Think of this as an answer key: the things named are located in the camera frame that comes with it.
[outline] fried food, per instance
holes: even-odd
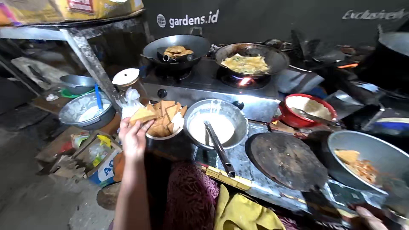
[[[192,54],[192,53],[193,53],[193,51],[191,51],[191,50],[184,50],[179,54],[175,54],[174,56],[180,57],[180,56],[187,55],[187,54]]]
[[[164,101],[155,105],[148,104],[146,108],[139,108],[131,117],[130,123],[135,124],[137,120],[142,123],[155,119],[155,122],[148,128],[147,133],[153,137],[163,138],[171,135],[174,129],[177,131],[183,127],[183,121],[180,121],[186,113],[187,106],[175,101]]]
[[[185,51],[186,48],[181,46],[181,45],[174,45],[174,46],[169,46],[168,48],[166,48],[165,52],[170,52],[170,53],[181,53],[183,51]]]
[[[270,70],[270,67],[264,59],[265,57],[260,55],[256,57],[248,57],[235,54],[234,56],[223,60],[221,64],[232,71],[243,74],[267,73]]]
[[[378,171],[371,165],[370,160],[358,160],[359,152],[354,150],[335,150],[335,154],[355,175],[370,184],[375,184]]]
[[[135,125],[136,121],[141,121],[141,123],[144,123],[158,117],[159,116],[156,112],[150,111],[144,107],[139,108],[138,111],[136,111],[134,115],[130,118],[129,122],[131,125]]]
[[[353,164],[358,160],[359,152],[354,150],[335,150],[335,154],[346,164]]]
[[[174,45],[174,46],[169,46],[166,48],[165,52],[163,55],[169,56],[171,59],[175,59],[180,56],[184,56],[187,54],[192,54],[192,50],[187,50],[185,47],[180,46],[180,45]]]

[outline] metal shelf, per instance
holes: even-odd
[[[112,105],[120,113],[121,108],[116,100],[121,100],[119,92],[113,86],[104,68],[92,50],[88,39],[109,33],[112,30],[125,30],[127,28],[142,25],[148,42],[151,41],[148,22],[142,17],[144,9],[138,10],[126,16],[115,18],[97,19],[80,22],[54,23],[43,25],[29,25],[22,27],[0,27],[0,38],[29,39],[29,40],[54,40],[67,41],[75,54],[79,57],[85,68],[98,83],[99,87],[107,94]],[[37,95],[40,91],[25,74],[17,68],[7,68],[12,65],[6,58],[0,55],[0,65],[6,68],[15,78],[22,81],[30,90]]]

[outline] blue spatula handle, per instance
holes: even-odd
[[[102,107],[102,101],[101,101],[101,95],[99,94],[99,89],[98,89],[98,84],[95,83],[95,95],[97,96],[97,104],[98,104],[98,108],[103,111],[103,107]]]

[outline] aluminum bowl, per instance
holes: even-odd
[[[387,194],[382,188],[362,180],[349,170],[337,157],[335,150],[358,151],[358,160],[370,160],[371,165],[379,172],[378,178],[381,176],[404,180],[404,175],[409,173],[409,155],[401,149],[365,133],[338,131],[324,142],[319,158],[333,178],[349,187]]]
[[[58,114],[60,122],[69,125],[75,125],[85,130],[96,130],[104,127],[115,116],[116,110],[109,101],[107,95],[104,92],[99,92],[103,104],[109,104],[109,107],[96,117],[78,122],[79,117],[91,107],[97,105],[97,97],[95,92],[88,93],[86,95],[77,97],[68,102]]]
[[[74,95],[81,95],[89,92],[95,86],[95,81],[92,77],[65,75],[60,77],[60,80],[68,87],[67,90]]]
[[[247,136],[249,131],[249,121],[244,116],[243,111],[234,106],[233,104],[219,100],[219,99],[207,99],[198,101],[186,111],[184,116],[183,130],[186,135],[188,135],[194,142],[195,145],[202,149],[212,150],[213,146],[205,145],[197,141],[189,132],[189,125],[192,119],[198,114],[205,113],[219,113],[225,115],[226,118],[233,124],[234,133],[233,136],[224,144],[222,144],[224,149],[231,149],[239,145]]]

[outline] yellow towel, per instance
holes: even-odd
[[[221,185],[214,230],[259,229],[285,230],[285,227],[273,211],[247,199],[241,194],[235,194],[230,199],[229,191],[224,185]]]

